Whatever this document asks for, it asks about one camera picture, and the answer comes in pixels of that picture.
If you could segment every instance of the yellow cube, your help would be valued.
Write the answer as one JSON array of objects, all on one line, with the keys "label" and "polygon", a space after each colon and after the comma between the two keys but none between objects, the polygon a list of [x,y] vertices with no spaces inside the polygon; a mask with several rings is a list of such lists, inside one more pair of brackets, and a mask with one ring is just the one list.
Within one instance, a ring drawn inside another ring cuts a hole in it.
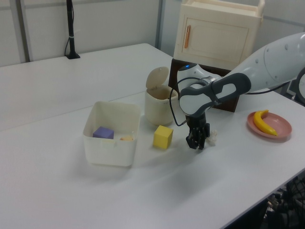
[{"label": "yellow cube", "polygon": [[153,146],[167,149],[172,142],[173,129],[160,125],[153,135]]}]

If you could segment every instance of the black stand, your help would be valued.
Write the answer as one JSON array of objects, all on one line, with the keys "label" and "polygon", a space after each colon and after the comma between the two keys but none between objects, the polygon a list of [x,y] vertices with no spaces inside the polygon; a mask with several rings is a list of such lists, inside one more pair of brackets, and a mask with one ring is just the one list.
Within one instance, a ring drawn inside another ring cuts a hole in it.
[{"label": "black stand", "polygon": [[78,59],[80,58],[80,56],[75,52],[75,45],[74,45],[72,0],[67,0],[67,13],[68,13],[68,28],[69,28],[69,42],[70,42],[70,54],[67,55],[67,58],[70,60]]}]

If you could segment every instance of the cup lid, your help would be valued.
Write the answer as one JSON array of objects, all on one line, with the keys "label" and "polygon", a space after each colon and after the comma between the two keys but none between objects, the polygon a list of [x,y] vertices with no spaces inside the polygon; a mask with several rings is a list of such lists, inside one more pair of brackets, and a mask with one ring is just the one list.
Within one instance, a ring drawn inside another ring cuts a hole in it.
[{"label": "cup lid", "polygon": [[165,82],[169,73],[169,69],[167,67],[158,67],[152,70],[146,81],[146,88],[153,89],[157,88]]}]

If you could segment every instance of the plate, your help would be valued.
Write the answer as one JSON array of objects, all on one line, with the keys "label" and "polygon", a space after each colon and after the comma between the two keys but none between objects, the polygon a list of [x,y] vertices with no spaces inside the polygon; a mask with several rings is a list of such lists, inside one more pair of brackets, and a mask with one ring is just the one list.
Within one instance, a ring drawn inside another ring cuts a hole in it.
[{"label": "plate", "polygon": [[255,112],[252,112],[251,114],[248,115],[247,123],[248,123],[249,127],[254,132],[258,133],[259,135],[268,137],[268,138],[281,139],[281,138],[288,137],[291,134],[292,127],[291,127],[290,123],[286,119],[282,118],[281,116],[278,116],[277,114],[273,114],[270,112],[265,114],[262,118],[265,123],[267,123],[269,126],[271,126],[272,128],[274,128],[276,130],[278,135],[277,136],[269,135],[269,134],[266,134],[266,133],[260,131],[253,122],[254,114],[255,114]]}]

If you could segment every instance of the banana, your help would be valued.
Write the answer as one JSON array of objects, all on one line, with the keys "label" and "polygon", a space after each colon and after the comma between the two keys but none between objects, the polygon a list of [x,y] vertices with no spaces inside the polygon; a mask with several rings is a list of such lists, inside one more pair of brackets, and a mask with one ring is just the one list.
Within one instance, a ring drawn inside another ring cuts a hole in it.
[{"label": "banana", "polygon": [[269,134],[269,135],[277,136],[276,130],[274,130],[271,126],[269,126],[267,123],[265,123],[262,119],[262,116],[268,112],[269,112],[268,110],[255,112],[254,117],[253,117],[254,124],[260,131],[262,131],[266,134]]}]

